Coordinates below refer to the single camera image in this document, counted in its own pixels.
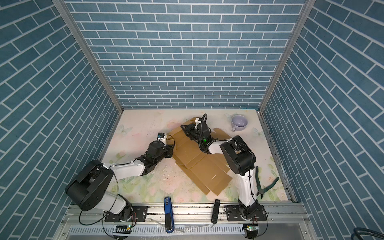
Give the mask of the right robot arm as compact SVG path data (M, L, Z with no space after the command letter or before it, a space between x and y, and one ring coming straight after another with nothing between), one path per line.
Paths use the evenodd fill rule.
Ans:
M239 182L239 211L243 219L254 218L259 209L260 194L259 167L255 165L257 159L251 148L240 136L227 140L218 140L211 136L208 125L199 122L181 125L185 135L198 144L201 152L209 155L220 154L225 157L231 171L237 175Z

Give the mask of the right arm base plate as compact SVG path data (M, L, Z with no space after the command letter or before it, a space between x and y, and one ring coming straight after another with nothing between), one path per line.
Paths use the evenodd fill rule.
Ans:
M226 205L223 207L229 222L239 221L266 221L267 213L263 205L254 203L251 206Z

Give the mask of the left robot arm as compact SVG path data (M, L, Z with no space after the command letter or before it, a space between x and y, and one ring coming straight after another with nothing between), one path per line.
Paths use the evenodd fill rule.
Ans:
M172 158L174 147L165 140L156 140L143 155L129 163L106 165L91 161L70 181L65 193L83 212L99 209L116 216L120 222L130 221L134 215L132 204L119 193L108 192L110 183L149 174L164 158Z

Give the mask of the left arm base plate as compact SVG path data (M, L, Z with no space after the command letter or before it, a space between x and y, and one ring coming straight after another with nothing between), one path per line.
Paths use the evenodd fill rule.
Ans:
M120 214L108 213L104 221L107 223L141 223L145 222L148 213L148 206L126 207Z

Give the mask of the cardboard box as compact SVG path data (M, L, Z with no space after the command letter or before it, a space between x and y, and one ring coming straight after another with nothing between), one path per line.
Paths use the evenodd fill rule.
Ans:
M195 119L191 119L183 123L182 125L189 125L191 123L195 123ZM192 152L201 152L209 155L214 155L214 154L223 155L223 151L220 145L223 144L224 142L220 141L219 138L228 139L230 137L222 130L214 129L213 132L211 133L211 136L212 136L211 142L209 142L208 144L198 144L197 142L190 140L190 138L185 135L185 133L181 129L181 126L176 127L169 134L173 136L174 140L176 141L176 149L174 150L174 153L177 151L185 151L185 152L192 151Z

